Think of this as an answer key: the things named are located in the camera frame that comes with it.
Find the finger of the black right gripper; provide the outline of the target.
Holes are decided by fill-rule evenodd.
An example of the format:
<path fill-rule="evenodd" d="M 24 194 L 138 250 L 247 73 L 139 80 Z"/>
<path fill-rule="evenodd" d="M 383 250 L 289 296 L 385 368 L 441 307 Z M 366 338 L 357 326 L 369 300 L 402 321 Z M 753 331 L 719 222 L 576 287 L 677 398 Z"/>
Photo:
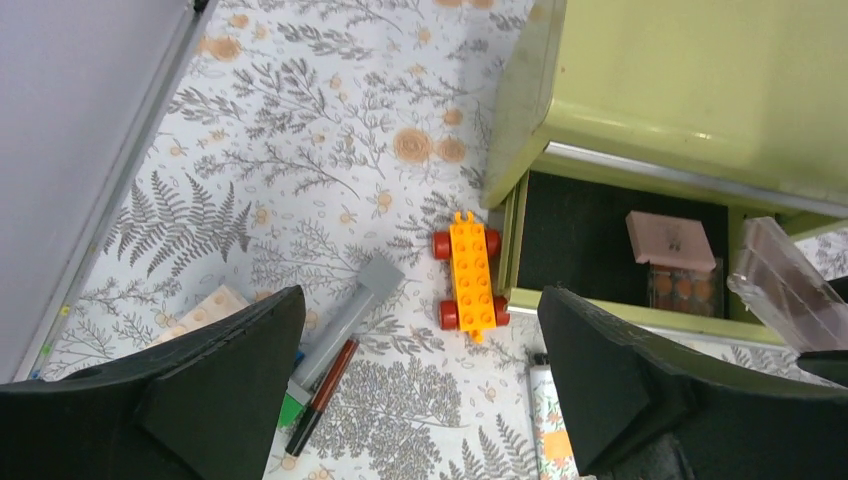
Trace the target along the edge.
<path fill-rule="evenodd" d="M 800 340 L 799 367 L 840 386 L 847 386 L 847 277 L 835 282 L 816 274 L 798 294 L 794 314 Z"/>

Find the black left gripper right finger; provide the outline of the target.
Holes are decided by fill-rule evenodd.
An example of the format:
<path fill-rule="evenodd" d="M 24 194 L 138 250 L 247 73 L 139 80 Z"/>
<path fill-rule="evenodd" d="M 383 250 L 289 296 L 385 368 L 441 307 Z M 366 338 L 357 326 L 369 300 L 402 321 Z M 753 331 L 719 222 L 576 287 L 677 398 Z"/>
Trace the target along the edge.
<path fill-rule="evenodd" d="M 537 315 L 580 474 L 846 477 L 845 389 L 722 361 L 564 288 L 545 288 Z"/>

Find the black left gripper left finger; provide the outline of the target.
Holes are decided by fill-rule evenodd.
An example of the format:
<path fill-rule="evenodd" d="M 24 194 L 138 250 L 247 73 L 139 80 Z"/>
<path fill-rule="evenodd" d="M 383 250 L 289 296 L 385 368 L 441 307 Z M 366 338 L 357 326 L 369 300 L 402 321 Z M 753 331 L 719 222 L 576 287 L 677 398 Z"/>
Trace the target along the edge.
<path fill-rule="evenodd" d="M 56 381 L 1 388 L 5 479 L 259 479 L 305 319 L 291 286 Z"/>

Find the white cream tube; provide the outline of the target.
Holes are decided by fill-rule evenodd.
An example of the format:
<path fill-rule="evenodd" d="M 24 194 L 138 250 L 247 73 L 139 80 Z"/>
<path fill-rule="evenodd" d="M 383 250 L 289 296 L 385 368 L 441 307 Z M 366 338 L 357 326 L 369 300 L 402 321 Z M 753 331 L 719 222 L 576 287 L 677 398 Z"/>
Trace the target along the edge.
<path fill-rule="evenodd" d="M 527 384 L 538 477 L 580 479 L 546 353 L 531 356 Z"/>

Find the brown long eyeshadow palette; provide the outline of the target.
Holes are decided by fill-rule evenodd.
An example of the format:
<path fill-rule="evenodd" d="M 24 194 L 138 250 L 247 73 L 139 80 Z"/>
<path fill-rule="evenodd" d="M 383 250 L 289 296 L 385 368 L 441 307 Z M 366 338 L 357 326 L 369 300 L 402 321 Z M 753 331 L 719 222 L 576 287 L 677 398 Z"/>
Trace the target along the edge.
<path fill-rule="evenodd" d="M 773 218 L 743 222 L 727 286 L 795 351 L 847 348 L 847 303 Z"/>

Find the pink square compact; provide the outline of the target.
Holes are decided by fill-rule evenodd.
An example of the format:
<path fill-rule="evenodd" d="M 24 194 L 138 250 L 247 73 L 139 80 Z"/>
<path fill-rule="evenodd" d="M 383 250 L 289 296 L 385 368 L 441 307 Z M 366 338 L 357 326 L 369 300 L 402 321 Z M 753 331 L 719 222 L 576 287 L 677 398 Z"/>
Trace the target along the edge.
<path fill-rule="evenodd" d="M 698 220 L 631 211 L 625 223 L 638 264 L 709 272 L 716 260 Z"/>

